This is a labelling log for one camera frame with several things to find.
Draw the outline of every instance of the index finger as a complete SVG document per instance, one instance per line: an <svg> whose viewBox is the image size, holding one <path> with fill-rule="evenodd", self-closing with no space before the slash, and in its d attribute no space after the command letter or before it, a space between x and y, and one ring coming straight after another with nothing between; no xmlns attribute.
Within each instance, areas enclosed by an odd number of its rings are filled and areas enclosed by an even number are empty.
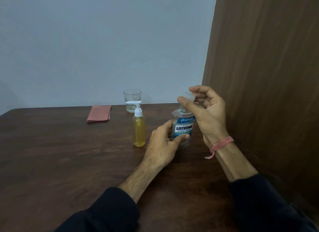
<svg viewBox="0 0 319 232"><path fill-rule="evenodd" d="M219 95L211 87L207 87L207 86L197 85L194 87L190 87L189 91L206 94L206 96L210 99L214 97L219 97Z"/></svg>
<svg viewBox="0 0 319 232"><path fill-rule="evenodd" d="M163 124L162 126L159 126L157 128L157 130L167 136L170 129L172 128L172 124L173 124L173 120L169 120L165 124Z"/></svg>

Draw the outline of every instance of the pink thread bracelet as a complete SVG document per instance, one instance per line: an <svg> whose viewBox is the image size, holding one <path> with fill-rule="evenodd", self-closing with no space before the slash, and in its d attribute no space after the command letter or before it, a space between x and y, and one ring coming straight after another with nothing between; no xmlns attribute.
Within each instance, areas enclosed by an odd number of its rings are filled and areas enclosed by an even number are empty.
<svg viewBox="0 0 319 232"><path fill-rule="evenodd" d="M220 141L218 141L218 143L216 145L212 145L212 147L210 148L210 151L211 151L211 156L206 156L205 159L210 159L210 158L213 158L214 155L215 155L215 151L216 150L219 150L221 148L223 148L225 145L229 144L230 142L233 142L233 138L228 136Z"/></svg>

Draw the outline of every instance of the wooden table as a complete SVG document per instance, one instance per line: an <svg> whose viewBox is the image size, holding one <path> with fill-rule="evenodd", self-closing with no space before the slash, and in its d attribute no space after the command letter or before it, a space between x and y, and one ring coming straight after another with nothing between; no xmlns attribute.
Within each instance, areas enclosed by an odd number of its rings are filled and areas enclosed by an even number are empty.
<svg viewBox="0 0 319 232"><path fill-rule="evenodd" d="M147 140L178 104L142 105ZM133 146L132 113L87 124L91 107L14 109L0 116L0 231L53 231L118 185L145 153ZM197 124L189 148L151 182L138 231L237 231L227 179Z"/></svg>

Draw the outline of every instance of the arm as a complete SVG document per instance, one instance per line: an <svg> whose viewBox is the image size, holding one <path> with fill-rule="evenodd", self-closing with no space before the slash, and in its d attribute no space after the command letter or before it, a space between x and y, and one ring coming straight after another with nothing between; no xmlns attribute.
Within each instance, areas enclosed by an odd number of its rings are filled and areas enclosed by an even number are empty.
<svg viewBox="0 0 319 232"><path fill-rule="evenodd" d="M178 145L190 138L180 135L169 141L171 127L170 120L154 130L141 164L117 187L106 189L90 208L72 215L55 232L134 231L139 218L136 203L154 177L172 161Z"/></svg>
<svg viewBox="0 0 319 232"><path fill-rule="evenodd" d="M184 97L177 101L194 113L205 144L210 148L228 137L226 130L225 102L210 87L194 86L189 91L195 105ZM216 151L216 157L227 179L235 204L235 218L241 231L317 231L313 223L302 212L287 203L258 174L234 143Z"/></svg>

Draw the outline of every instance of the glass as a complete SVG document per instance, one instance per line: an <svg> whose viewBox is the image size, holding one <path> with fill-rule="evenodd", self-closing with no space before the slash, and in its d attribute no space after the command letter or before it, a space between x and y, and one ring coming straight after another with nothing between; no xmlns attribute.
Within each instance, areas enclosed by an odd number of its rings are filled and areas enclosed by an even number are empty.
<svg viewBox="0 0 319 232"><path fill-rule="evenodd" d="M142 98L142 91L139 89L127 89L124 92L124 99L126 104L126 111L130 113L134 113L136 109L136 105L134 104L127 104L127 101L141 101Z"/></svg>

